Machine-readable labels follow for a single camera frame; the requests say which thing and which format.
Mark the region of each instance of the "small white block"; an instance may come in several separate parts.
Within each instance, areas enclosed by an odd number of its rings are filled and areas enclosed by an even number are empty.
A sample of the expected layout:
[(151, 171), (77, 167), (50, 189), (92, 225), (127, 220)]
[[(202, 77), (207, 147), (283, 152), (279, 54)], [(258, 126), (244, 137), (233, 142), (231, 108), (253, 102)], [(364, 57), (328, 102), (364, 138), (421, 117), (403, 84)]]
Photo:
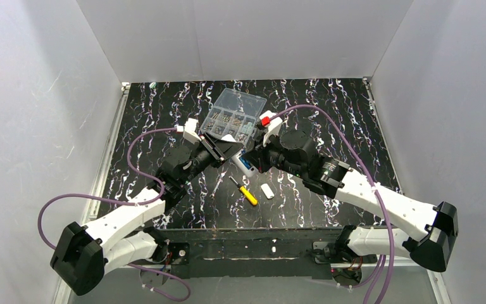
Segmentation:
[(265, 194), (265, 197), (270, 200), (272, 198), (275, 197), (275, 194), (273, 193), (273, 191), (271, 190), (271, 188), (269, 187), (268, 184), (263, 184), (260, 186), (263, 194)]

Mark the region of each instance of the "screwdriver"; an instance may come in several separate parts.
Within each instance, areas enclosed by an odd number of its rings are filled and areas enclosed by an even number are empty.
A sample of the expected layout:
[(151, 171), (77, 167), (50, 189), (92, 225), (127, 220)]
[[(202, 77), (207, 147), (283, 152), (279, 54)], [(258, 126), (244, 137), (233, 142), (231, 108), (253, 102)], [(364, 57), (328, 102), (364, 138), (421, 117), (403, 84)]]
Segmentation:
[(230, 179), (234, 184), (239, 188), (239, 192), (243, 193), (243, 195), (251, 202), (253, 206), (258, 205), (258, 200), (247, 190), (242, 184), (239, 184), (238, 182), (235, 181), (233, 177), (230, 176)]

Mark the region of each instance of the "red button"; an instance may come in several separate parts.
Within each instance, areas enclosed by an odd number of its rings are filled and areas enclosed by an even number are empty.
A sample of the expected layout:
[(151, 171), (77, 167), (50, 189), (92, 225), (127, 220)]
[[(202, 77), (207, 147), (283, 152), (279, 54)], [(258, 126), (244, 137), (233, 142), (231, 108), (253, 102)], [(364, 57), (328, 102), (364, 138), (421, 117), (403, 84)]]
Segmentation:
[(264, 126), (264, 127), (267, 127), (267, 125), (271, 122), (271, 120), (269, 120), (269, 117), (265, 116), (264, 118), (262, 118), (261, 120), (261, 125)]

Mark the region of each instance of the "white backdrop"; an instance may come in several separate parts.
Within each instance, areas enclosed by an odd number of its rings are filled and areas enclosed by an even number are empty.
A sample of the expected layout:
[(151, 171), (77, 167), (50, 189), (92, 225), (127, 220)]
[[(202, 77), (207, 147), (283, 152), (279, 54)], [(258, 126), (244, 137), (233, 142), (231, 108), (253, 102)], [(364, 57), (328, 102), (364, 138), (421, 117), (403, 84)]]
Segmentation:
[(412, 0), (77, 0), (121, 81), (371, 76)]
[[(90, 192), (121, 94), (75, 0), (0, 1), (0, 303), (51, 303), (58, 276), (38, 212)], [(47, 209), (53, 243), (84, 206)]]
[(452, 302), (486, 303), (486, 1), (414, 0), (372, 88), (406, 194), (458, 208)]

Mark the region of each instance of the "table surface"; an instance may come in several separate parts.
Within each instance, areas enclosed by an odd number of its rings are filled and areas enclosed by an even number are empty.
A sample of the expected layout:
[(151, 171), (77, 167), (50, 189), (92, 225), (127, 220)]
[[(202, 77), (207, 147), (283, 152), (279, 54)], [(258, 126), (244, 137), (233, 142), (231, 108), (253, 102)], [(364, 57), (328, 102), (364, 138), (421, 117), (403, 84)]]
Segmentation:
[[(129, 200), (149, 182), (131, 172), (126, 164), (125, 153), (135, 137), (147, 130), (183, 125), (188, 117), (197, 118), (201, 124), (226, 87), (266, 98), (264, 111), (279, 112), (301, 104), (319, 106), (337, 122), (375, 180), (399, 190), (373, 105), (361, 79), (236, 80), (160, 82), (153, 89), (150, 83), (132, 84), (104, 197)], [(285, 117), (280, 133), (289, 129), (303, 130), (313, 137), (320, 153), (358, 167), (323, 115), (308, 109), (296, 110)], [(145, 138), (137, 145), (133, 162), (153, 174), (166, 150), (179, 144), (184, 144), (180, 134)], [(247, 185), (258, 199), (258, 206), (252, 206), (242, 197), (230, 176)], [(261, 192), (259, 187), (263, 183), (275, 193), (273, 199), (267, 200)], [(187, 192), (175, 208), (148, 224), (164, 229), (382, 224), (380, 218), (358, 207), (311, 193), (300, 179), (275, 168), (248, 179), (231, 163), (220, 168), (210, 167), (191, 181)], [(101, 205), (99, 216), (114, 208)]]

